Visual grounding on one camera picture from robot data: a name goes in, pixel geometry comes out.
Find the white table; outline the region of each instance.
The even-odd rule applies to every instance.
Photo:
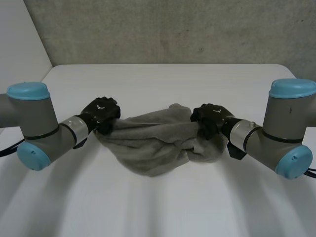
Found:
[[[67,65],[43,82],[59,121],[107,96],[122,118],[172,103],[215,103],[262,124],[271,82],[293,77],[280,65]],[[316,154],[313,132],[304,143]],[[21,137],[19,128],[5,129],[0,148]],[[315,223],[316,180],[285,180],[248,156],[225,154],[148,178],[91,135],[40,172],[15,154],[0,159],[1,237],[307,237],[316,235]]]

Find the crumpled towel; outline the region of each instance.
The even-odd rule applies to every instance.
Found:
[[[188,161],[215,161],[226,148],[227,139],[215,135],[198,137],[199,125],[190,121],[191,110],[179,104],[133,118],[116,120],[113,132],[99,141],[129,170],[156,176]]]

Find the black cable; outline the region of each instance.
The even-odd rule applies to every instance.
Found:
[[[24,142],[24,139],[22,139],[21,141],[13,144],[12,146],[0,151],[0,157],[4,157],[4,156],[7,156],[7,155],[10,155],[12,153],[15,153],[16,150],[18,149],[18,145],[20,145],[22,142]]]
[[[316,179],[316,174],[311,172],[311,171],[309,171],[309,170],[307,170],[304,174],[309,176],[309,177],[312,177],[312,178]]]

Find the gray wall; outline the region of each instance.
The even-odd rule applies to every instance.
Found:
[[[277,63],[316,79],[316,0],[24,0],[54,66]]]

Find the light blue joint cap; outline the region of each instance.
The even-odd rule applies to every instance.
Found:
[[[16,153],[21,162],[29,169],[40,171],[50,165],[50,159],[45,152],[31,143],[22,143]]]
[[[50,97],[47,86],[42,82],[25,82],[9,86],[6,94],[17,100],[44,100]]]
[[[287,179],[295,179],[304,174],[313,160],[312,151],[304,145],[287,153],[277,164],[275,172]]]
[[[316,93],[316,82],[307,79],[278,79],[272,82],[269,96],[278,99],[294,99]]]

